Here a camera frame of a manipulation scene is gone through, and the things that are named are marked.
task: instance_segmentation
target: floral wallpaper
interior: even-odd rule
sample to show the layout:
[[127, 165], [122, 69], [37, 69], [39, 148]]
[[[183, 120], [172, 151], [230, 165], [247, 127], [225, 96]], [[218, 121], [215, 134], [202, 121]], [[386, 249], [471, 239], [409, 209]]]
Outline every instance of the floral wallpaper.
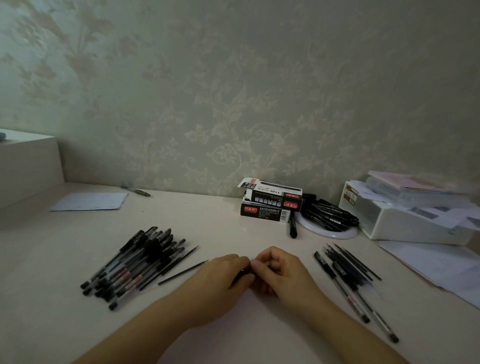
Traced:
[[0, 0], [0, 126], [67, 181], [335, 199], [370, 169], [480, 182], [477, 1]]

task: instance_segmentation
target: right hand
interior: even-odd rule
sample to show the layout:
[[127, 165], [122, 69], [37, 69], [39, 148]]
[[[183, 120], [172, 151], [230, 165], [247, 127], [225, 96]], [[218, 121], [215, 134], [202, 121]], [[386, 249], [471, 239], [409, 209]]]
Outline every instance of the right hand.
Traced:
[[300, 259], [271, 246], [250, 262], [257, 275], [252, 288], [274, 294], [293, 313], [303, 316], [312, 305], [330, 302]]

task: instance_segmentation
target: desk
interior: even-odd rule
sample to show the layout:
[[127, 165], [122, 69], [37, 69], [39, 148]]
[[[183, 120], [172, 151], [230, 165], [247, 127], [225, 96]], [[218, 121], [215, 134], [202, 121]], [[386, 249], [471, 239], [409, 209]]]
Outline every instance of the desk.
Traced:
[[[49, 212], [70, 192], [121, 192], [66, 183], [0, 210], [0, 362], [69, 363], [188, 275], [152, 286], [117, 312], [84, 297], [79, 285], [139, 229], [172, 228], [201, 248], [171, 274], [228, 253], [254, 258], [276, 245], [300, 257], [319, 287], [355, 317], [313, 259], [331, 240], [299, 226], [242, 217], [240, 199], [149, 191], [130, 194], [120, 210]], [[411, 363], [477, 363], [480, 310], [432, 287], [363, 234], [336, 241], [372, 268], [378, 294], [365, 292], [400, 338], [393, 345]], [[371, 322], [369, 329], [386, 341]], [[221, 320], [184, 334], [160, 363], [339, 363], [336, 354], [277, 300], [248, 292]]]

